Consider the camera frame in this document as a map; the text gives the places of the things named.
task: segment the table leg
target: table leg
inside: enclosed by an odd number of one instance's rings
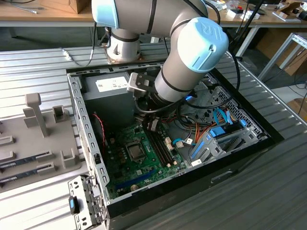
[[[14,27],[9,27],[9,31],[10,31],[11,37],[13,37],[13,38],[17,37],[15,30],[14,30]]]
[[[158,43],[158,42],[159,42],[158,37],[152,37],[152,39],[150,40],[150,43]]]
[[[254,36],[256,35],[257,31],[259,30],[258,27],[251,28],[250,32],[248,33],[247,37],[245,38],[243,44],[241,45],[240,49],[238,50],[236,57],[243,56],[245,50],[248,48],[250,42],[253,40]]]
[[[291,44],[292,38],[295,34],[291,33],[288,38],[285,40],[285,42],[282,44],[282,46],[277,50],[276,54],[271,58],[269,63],[264,67],[262,72],[259,74],[258,79],[262,80],[265,75],[268,73],[268,71],[271,69],[271,67],[275,64],[277,59],[280,57],[280,55],[287,49],[287,47]]]
[[[289,54],[289,56],[282,62],[282,64],[279,66],[280,69],[285,68],[285,66],[288,64],[290,60],[293,59],[294,55],[298,52],[298,50],[301,48],[301,45],[297,44],[297,46],[292,50],[292,52]]]

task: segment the cardboard box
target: cardboard box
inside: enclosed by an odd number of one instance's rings
[[[41,0],[42,6],[67,11],[70,13],[80,13],[91,0]]]
[[[296,98],[290,102],[287,103],[287,105],[296,113],[298,113],[299,108],[301,107],[301,103],[303,101],[303,98]],[[305,99],[303,107],[301,109],[301,112],[299,113],[299,116],[304,120],[307,121],[307,99]]]
[[[290,33],[306,33],[307,28],[269,28],[262,39],[258,42],[256,48],[261,51],[266,57],[271,59],[280,46],[285,42]],[[280,66],[286,57],[291,53],[291,51],[296,47],[297,43],[292,42],[292,44],[284,51],[284,53],[276,61],[276,65]],[[289,75],[294,75],[294,73],[299,69],[299,72],[304,72],[307,69],[305,57],[307,51],[305,50],[300,56],[295,58],[291,63],[288,63],[290,67],[286,68],[285,71]]]

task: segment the floor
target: floor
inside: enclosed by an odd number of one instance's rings
[[[58,47],[79,47],[92,44],[92,30],[89,27],[16,27],[17,38],[11,38],[8,28],[0,28],[0,51],[49,49]],[[150,42],[150,38],[142,36],[141,41]],[[243,56],[243,65],[258,75],[269,59],[258,50],[248,49]],[[275,65],[267,78],[276,75],[266,82],[271,89],[294,84],[294,78]],[[298,81],[307,81],[307,73],[297,76]]]

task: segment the metal table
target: metal table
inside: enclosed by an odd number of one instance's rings
[[[86,63],[90,49],[68,50],[77,61]],[[166,57],[163,44],[144,44],[142,52],[151,60]],[[91,63],[98,64],[106,64],[102,49],[96,49]],[[60,49],[3,52],[0,67],[0,119],[21,115],[23,95],[30,92],[41,93],[42,110],[62,104],[72,112],[65,69],[76,65]],[[217,68],[236,84],[236,69],[228,54]],[[307,124],[242,65],[240,70],[240,92],[286,140],[237,176],[131,230],[305,229]],[[84,172],[85,162],[77,171],[0,194],[0,207],[5,207],[0,209],[0,229],[74,230],[67,181]]]
[[[292,50],[289,56],[283,61],[279,68],[284,69],[290,60],[293,60],[299,49],[302,47],[307,49],[307,33],[291,33],[282,46],[277,50],[276,54],[272,57],[269,63],[265,66],[262,72],[259,74],[258,79],[262,80],[265,75],[270,71],[272,66],[278,60],[278,58],[283,54],[283,52],[289,47],[293,42],[296,42],[296,47]]]

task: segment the desktop pc chassis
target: desktop pc chassis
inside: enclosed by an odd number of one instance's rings
[[[231,102],[261,130],[264,135],[260,136],[265,138],[216,161],[199,164],[187,169],[185,173],[165,178],[132,194],[120,196],[121,199],[108,199],[106,185],[110,179],[83,98],[90,90],[85,81],[108,74],[145,72],[147,68],[160,68],[163,62],[164,60],[144,61],[67,70],[74,116],[89,170],[89,175],[81,175],[69,182],[70,199],[79,203],[79,212],[72,212],[78,230],[91,229],[98,225],[105,225],[106,229],[110,230],[127,229],[239,173],[283,140],[233,85],[217,69],[213,69],[208,76],[222,87],[226,96],[233,96]],[[131,92],[126,95],[126,98],[130,97],[132,98]]]

